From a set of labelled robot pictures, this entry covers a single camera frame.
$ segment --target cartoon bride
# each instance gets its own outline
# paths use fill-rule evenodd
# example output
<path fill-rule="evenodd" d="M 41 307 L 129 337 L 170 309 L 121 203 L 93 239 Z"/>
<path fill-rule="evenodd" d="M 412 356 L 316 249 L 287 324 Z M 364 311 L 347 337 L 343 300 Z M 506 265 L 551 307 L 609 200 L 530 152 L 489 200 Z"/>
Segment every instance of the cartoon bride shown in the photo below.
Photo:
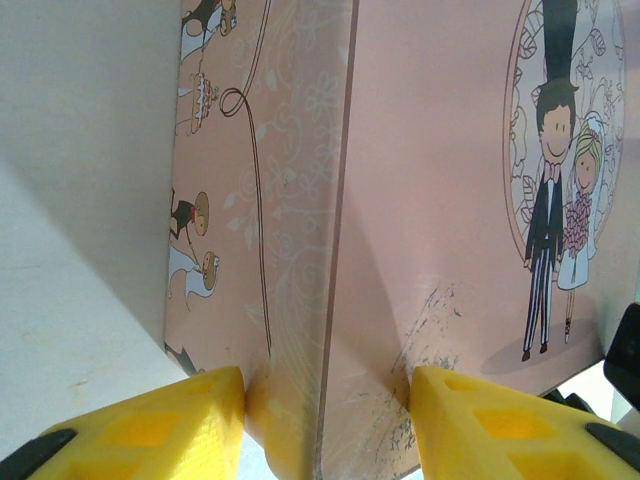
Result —
<path fill-rule="evenodd" d="M 564 254 L 558 273 L 558 288 L 569 291 L 564 341 L 569 342 L 575 289 L 589 279 L 589 260 L 596 254 L 595 217 L 602 187 L 604 129 L 597 112 L 584 119 L 576 143 L 569 183 L 571 202 L 566 213 Z"/>

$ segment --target pink box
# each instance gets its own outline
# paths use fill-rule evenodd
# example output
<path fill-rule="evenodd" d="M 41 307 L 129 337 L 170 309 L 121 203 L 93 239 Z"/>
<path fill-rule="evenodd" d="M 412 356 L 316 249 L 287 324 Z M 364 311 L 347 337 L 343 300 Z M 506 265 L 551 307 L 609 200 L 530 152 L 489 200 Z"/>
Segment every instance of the pink box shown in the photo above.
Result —
<path fill-rule="evenodd" d="M 242 368 L 280 478 L 415 468 L 417 365 L 540 394 L 602 358 L 640 4 L 184 3 L 166 343 Z"/>

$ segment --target bow tie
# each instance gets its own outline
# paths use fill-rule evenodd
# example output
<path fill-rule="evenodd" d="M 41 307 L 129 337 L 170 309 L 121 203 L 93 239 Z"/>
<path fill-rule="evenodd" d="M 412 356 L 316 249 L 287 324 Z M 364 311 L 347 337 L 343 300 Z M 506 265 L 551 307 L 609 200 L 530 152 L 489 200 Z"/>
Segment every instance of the bow tie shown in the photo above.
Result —
<path fill-rule="evenodd" d="M 548 182 L 549 180 L 553 180 L 554 183 L 558 183 L 560 179 L 560 165 L 559 164 L 551 164 L 549 162 L 544 162 L 544 176 L 543 181 Z"/>

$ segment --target striped trousers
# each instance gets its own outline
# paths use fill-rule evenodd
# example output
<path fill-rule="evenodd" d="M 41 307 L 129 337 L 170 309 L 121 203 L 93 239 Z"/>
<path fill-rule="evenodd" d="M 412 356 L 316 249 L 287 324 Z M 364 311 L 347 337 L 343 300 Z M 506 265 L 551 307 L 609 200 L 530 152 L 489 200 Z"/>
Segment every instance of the striped trousers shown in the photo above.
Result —
<path fill-rule="evenodd" d="M 527 328 L 524 333 L 525 352 L 533 346 L 533 336 L 538 323 L 538 315 L 542 317 L 540 343 L 549 343 L 549 324 L 551 322 L 551 280 L 553 276 L 553 259 L 548 248 L 543 248 L 531 269 L 531 290 L 529 292 L 529 312 Z"/>

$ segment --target cartoon groom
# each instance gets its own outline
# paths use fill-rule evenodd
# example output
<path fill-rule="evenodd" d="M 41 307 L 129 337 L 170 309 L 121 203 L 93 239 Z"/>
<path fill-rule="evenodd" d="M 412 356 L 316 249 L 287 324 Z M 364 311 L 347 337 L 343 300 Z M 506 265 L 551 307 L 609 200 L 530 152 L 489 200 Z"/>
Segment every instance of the cartoon groom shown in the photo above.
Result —
<path fill-rule="evenodd" d="M 562 257 L 562 175 L 576 123 L 575 91 L 570 80 L 577 0 L 542 0 L 547 82 L 540 85 L 536 106 L 538 137 L 544 170 L 533 206 L 524 267 L 531 270 L 529 311 L 522 361 L 531 358 L 538 315 L 540 353 L 547 351 L 551 320 L 551 284 L 556 261 Z"/>

